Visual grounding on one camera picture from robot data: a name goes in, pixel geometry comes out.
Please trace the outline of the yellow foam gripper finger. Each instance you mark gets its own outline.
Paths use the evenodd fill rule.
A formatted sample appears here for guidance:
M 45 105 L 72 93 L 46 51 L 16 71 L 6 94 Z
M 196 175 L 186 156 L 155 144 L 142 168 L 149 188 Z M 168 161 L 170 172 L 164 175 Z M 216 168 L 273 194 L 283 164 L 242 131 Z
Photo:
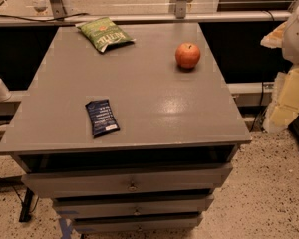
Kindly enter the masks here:
M 260 41 L 260 44 L 264 47 L 271 48 L 271 49 L 281 48 L 285 27 L 286 27 L 286 23 L 283 22 L 278 27 L 276 27 L 273 31 L 271 31 L 269 34 L 264 36 Z

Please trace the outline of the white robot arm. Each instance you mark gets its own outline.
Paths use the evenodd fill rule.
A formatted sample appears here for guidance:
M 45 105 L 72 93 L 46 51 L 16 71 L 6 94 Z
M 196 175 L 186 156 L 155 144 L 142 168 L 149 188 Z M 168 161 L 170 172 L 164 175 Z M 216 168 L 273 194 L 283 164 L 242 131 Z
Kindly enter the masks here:
M 299 5 L 288 20 L 264 36 L 260 44 L 271 49 L 281 48 L 285 60 L 299 65 Z

